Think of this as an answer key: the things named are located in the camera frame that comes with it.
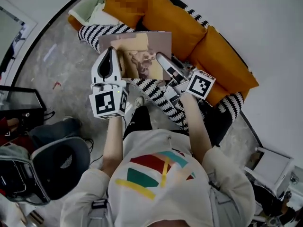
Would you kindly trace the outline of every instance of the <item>gray bag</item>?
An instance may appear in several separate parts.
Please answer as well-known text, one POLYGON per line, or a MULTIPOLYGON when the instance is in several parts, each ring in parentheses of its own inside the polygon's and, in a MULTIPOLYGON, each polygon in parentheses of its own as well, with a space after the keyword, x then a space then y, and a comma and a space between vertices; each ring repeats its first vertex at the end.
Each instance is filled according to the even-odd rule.
POLYGON ((89 168, 90 154, 79 137, 64 138, 34 151, 0 147, 0 193, 12 202, 41 206, 69 193, 89 168))

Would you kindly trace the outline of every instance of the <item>white t-shirt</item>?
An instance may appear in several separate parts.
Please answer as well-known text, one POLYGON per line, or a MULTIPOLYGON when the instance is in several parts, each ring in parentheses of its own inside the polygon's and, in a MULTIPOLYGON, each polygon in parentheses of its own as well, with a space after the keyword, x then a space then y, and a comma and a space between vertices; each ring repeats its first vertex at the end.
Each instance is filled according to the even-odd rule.
POLYGON ((115 226, 178 219, 191 227, 213 226, 208 177, 191 156, 188 136, 142 131, 140 137, 128 135, 124 144, 125 157, 108 186, 115 226))
POLYGON ((161 220, 244 227, 252 220, 251 184, 219 148, 209 150, 201 166, 191 156, 189 137, 179 133, 135 131, 123 145, 124 159, 111 178, 96 169, 83 174, 64 203, 62 227, 146 227, 161 220), (207 175, 215 175, 222 193, 210 188, 207 175), (92 202, 106 190, 104 216, 91 219, 92 202))

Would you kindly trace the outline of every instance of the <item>colorful stripe graphic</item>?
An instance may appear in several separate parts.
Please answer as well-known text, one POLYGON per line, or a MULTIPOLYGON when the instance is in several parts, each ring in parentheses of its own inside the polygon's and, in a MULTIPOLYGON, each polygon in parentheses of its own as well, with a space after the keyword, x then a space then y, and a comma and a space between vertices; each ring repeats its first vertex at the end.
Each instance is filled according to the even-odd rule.
POLYGON ((192 175, 189 175, 188 178, 186 179, 186 181, 190 180, 190 179, 194 179, 194 177, 192 175))
POLYGON ((171 151, 163 151, 163 152, 159 152, 157 154, 169 157, 171 160, 177 162, 182 168, 185 167, 188 163, 185 159, 183 159, 180 156, 175 155, 171 151))
POLYGON ((132 158, 130 161, 137 163, 139 165, 154 169, 161 174, 163 172, 163 168, 164 168, 164 164, 165 164, 165 162, 164 162, 165 160, 160 159, 156 155, 140 156, 140 157, 132 158))
POLYGON ((162 180, 161 180, 161 184, 160 184, 161 188, 165 187, 166 174, 167 174, 167 171, 168 171, 168 166, 169 166, 169 158, 166 157, 163 172, 162 172, 162 180))
POLYGON ((123 180, 123 179, 119 179, 119 178, 116 179, 115 183, 117 185, 130 188, 151 200, 154 200, 154 198, 156 197, 156 194, 154 194, 152 191, 150 191, 147 188, 142 187, 136 183, 132 183, 127 180, 123 180))
POLYGON ((155 179, 132 168, 127 170, 127 180, 142 187, 157 187, 159 185, 155 179))

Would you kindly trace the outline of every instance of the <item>concrete floor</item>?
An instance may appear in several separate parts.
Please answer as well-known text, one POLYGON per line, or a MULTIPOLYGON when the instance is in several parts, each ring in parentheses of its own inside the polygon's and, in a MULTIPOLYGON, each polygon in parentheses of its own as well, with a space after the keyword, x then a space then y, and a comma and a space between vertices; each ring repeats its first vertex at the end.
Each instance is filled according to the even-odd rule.
MULTIPOLYGON (((68 10, 59 16, 37 43, 18 77, 16 86, 37 89, 48 110, 56 111, 47 124, 59 121, 65 115, 80 119, 83 123, 83 137, 92 138, 95 142, 91 154, 93 160, 103 152, 108 125, 107 121, 93 117, 89 102, 90 70, 98 54, 88 44, 78 40, 77 32, 67 22, 68 10), (60 85, 53 88, 56 82, 60 85)), ((138 95, 140 93, 131 88, 130 103, 138 95)), ((148 108, 153 128, 177 129, 177 126, 154 105, 149 104, 148 108)), ((224 154, 243 167, 258 143, 239 116, 220 146, 224 154)), ((99 164, 100 161, 97 161, 92 167, 99 164)), ((65 198, 38 209, 45 218, 45 226, 59 226, 62 201, 65 198)), ((32 208, 27 206, 26 209, 28 212, 32 208)))

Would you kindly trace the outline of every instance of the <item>book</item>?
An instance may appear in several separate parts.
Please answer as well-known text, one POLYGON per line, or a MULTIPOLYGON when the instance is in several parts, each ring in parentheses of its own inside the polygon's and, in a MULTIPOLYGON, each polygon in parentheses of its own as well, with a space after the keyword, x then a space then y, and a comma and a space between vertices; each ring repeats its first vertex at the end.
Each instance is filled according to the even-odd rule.
POLYGON ((132 32, 102 35, 99 38, 100 51, 113 46, 123 58, 123 78, 170 80, 170 76, 156 60, 161 52, 171 59, 171 32, 132 32))

